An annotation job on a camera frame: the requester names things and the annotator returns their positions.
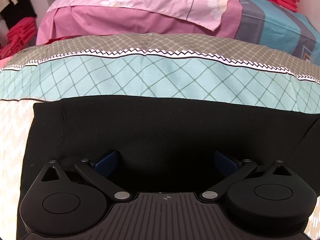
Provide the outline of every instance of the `zigzag trim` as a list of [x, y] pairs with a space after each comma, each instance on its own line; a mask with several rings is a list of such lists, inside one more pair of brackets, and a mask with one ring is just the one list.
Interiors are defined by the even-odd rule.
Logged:
[[245, 61], [245, 60], [234, 60], [234, 59], [229, 59], [225, 58], [223, 56], [219, 56], [217, 54], [205, 54], [205, 53], [199, 53], [197, 51], [192, 51], [192, 50], [182, 50], [182, 51], [165, 51], [165, 50], [159, 50], [159, 49], [125, 49], [125, 50], [120, 50], [120, 51], [100, 51], [100, 50], [94, 50], [94, 49], [86, 49], [86, 50], [81, 50], [77, 52], [68, 52], [64, 54], [57, 54], [53, 55], [49, 58], [45, 58], [42, 60], [30, 60], [27, 62], [25, 65], [8, 65], [4, 68], [0, 69], [0, 72], [2, 70], [15, 70], [18, 71], [22, 69], [24, 66], [38, 66], [41, 63], [45, 63], [51, 60], [55, 59], [61, 59], [65, 57], [70, 57], [70, 56], [95, 56], [95, 57], [104, 57], [104, 58], [119, 58], [119, 57], [125, 57], [129, 55], [143, 55], [143, 56], [161, 56], [161, 57], [166, 57], [166, 58], [171, 58], [171, 59], [180, 59], [180, 58], [202, 58], [202, 59], [209, 59], [209, 60], [214, 60], [220, 63], [223, 63], [225, 65], [229, 66], [234, 66], [234, 67], [246, 67], [246, 68], [251, 68], [255, 70], [260, 70], [260, 71], [266, 71], [266, 72], [273, 72], [273, 73], [281, 73], [281, 74], [289, 74], [291, 76], [296, 77], [298, 80], [306, 80], [306, 81], [311, 81], [311, 82], [316, 82], [320, 85], [320, 80], [316, 79], [315, 77], [312, 77], [310, 75], [297, 75], [293, 73], [291, 70], [288, 68], [283, 68], [283, 67], [276, 67], [276, 66], [270, 66], [266, 64], [261, 64], [257, 62], [251, 62], [251, 61]]

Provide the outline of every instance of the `crosshair symbol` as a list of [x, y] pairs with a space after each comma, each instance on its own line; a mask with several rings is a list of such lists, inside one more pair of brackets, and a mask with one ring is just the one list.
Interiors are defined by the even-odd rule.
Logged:
[[163, 199], [166, 200], [166, 201], [168, 201], [168, 200], [172, 199], [172, 197], [170, 197], [170, 196], [167, 195], [167, 196], [164, 196]]

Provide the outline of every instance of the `white flower print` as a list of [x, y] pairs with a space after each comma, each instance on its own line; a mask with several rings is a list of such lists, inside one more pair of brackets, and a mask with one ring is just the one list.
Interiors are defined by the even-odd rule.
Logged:
[[223, 13], [227, 9], [228, 1], [230, 0], [207, 0], [208, 7], [212, 9], [210, 14], [214, 17], [214, 19], [220, 19]]
[[102, 1], [100, 4], [103, 6], [109, 7], [132, 7], [133, 4], [129, 3], [131, 0], [105, 0]]

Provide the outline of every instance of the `blue striped fabric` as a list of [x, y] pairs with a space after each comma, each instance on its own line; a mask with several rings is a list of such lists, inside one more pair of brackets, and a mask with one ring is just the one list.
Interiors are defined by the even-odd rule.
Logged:
[[235, 39], [268, 46], [320, 65], [320, 34], [307, 17], [267, 0], [240, 0]]

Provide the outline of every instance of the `metal rivet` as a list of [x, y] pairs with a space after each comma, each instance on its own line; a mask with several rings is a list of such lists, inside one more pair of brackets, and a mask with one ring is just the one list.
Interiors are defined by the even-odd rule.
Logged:
[[205, 191], [202, 193], [202, 196], [204, 198], [213, 199], [213, 198], [216, 198], [218, 194], [214, 191]]
[[127, 199], [128, 197], [130, 197], [130, 194], [125, 191], [120, 191], [115, 194], [115, 198], [117, 199]]

